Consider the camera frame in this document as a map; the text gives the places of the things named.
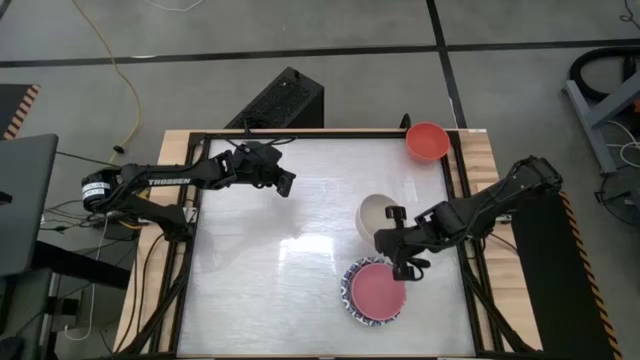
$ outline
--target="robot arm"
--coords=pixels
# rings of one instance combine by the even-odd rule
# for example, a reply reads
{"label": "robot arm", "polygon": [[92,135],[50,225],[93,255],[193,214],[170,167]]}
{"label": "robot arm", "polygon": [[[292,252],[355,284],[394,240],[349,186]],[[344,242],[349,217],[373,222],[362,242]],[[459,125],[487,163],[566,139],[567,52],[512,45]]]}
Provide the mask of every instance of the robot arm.
{"label": "robot arm", "polygon": [[192,165],[135,165],[106,168],[82,179],[84,208],[94,213],[118,211],[157,223],[169,241],[188,241],[191,230],[181,206],[161,206],[135,195],[151,186],[193,185],[220,190],[231,184],[251,184],[261,189],[276,186],[289,196],[296,175],[278,166],[282,153],[268,144],[249,141],[213,158]]}
{"label": "robot arm", "polygon": [[531,156],[515,163],[504,179],[476,195],[443,201],[416,216],[415,226],[404,226],[404,208],[388,207],[386,216],[395,219],[396,228],[374,234],[376,250],[393,262],[395,280],[420,280],[422,275],[416,277],[414,267],[422,274],[429,262],[415,255],[485,237],[493,231],[496,217],[516,211],[528,199],[557,193],[561,185],[562,177],[545,159]]}

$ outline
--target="red bowl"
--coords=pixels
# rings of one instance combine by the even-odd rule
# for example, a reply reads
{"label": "red bowl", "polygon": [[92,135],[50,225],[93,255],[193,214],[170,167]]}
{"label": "red bowl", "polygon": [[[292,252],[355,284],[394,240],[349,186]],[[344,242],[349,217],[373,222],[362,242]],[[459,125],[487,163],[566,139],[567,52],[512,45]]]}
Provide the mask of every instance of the red bowl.
{"label": "red bowl", "polygon": [[370,264],[358,270],[351,283],[351,299],[356,308],[372,320],[385,321],[398,315],[404,305],[403,281],[393,280],[387,264]]}
{"label": "red bowl", "polygon": [[438,160],[449,151],[449,135],[440,126],[420,123],[407,131],[407,151],[419,162]]}

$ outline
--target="black speaker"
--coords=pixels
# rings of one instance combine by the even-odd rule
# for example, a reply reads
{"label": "black speaker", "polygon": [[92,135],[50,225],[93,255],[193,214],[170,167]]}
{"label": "black speaker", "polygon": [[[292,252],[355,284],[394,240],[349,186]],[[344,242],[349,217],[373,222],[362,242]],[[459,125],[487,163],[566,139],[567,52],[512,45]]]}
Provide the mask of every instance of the black speaker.
{"label": "black speaker", "polygon": [[324,87],[287,67],[225,128],[323,127]]}

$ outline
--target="white table surface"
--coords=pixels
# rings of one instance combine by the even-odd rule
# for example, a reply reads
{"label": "white table surface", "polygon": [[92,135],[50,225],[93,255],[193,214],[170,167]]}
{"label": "white table surface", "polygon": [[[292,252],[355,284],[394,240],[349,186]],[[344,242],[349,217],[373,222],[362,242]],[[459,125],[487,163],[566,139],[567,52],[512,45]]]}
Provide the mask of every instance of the white table surface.
{"label": "white table surface", "polygon": [[[211,155],[231,149],[212,142]],[[232,185],[205,191],[179,356],[472,355],[455,249],[407,282],[397,320],[367,327],[340,301],[353,261],[376,255],[355,227],[361,201],[385,194],[409,218],[446,200],[440,162],[413,163],[403,139],[298,139],[279,147],[291,195]]]}

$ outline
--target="warning stripe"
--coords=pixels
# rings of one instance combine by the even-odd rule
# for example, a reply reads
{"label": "warning stripe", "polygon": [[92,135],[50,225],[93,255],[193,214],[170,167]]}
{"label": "warning stripe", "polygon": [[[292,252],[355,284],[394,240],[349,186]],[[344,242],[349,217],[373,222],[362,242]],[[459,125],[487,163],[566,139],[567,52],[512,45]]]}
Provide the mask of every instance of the warning stripe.
{"label": "warning stripe", "polygon": [[38,96],[38,92],[40,92],[39,85],[31,85],[31,87],[27,89],[27,93],[22,97],[22,101],[20,102],[20,105],[18,105],[18,109],[11,119],[9,127],[3,134],[4,139],[12,140],[18,136],[18,131],[20,131],[20,127],[24,123],[29,110],[31,110],[31,107],[36,100],[36,96]]}
{"label": "warning stripe", "polygon": [[602,294],[600,294],[600,289],[596,284],[596,278],[593,274],[593,270],[591,269],[591,264],[589,263],[589,256],[587,255],[587,250],[584,247],[584,243],[582,242],[582,237],[580,236],[580,230],[578,230],[578,222],[576,221],[576,217],[573,214],[573,210],[571,209],[571,204],[569,202],[569,198],[567,194],[564,192],[559,193],[562,198],[562,203],[564,204],[565,211],[567,216],[569,217],[569,226],[571,226],[571,232],[573,233],[573,238],[576,241],[576,246],[578,247],[578,253],[582,258],[582,262],[584,265],[584,270],[587,274],[587,279],[591,284],[591,291],[593,292],[593,297],[600,311],[600,318],[602,319],[602,325],[604,327],[604,331],[607,333],[609,337],[609,345],[611,345],[611,350],[613,351],[613,357],[615,360],[622,360],[622,353],[620,351],[620,346],[618,345],[618,340],[616,340],[616,332],[613,330],[613,325],[611,324],[611,320],[609,320],[609,315],[607,314],[607,310],[604,306],[604,300],[602,300]]}

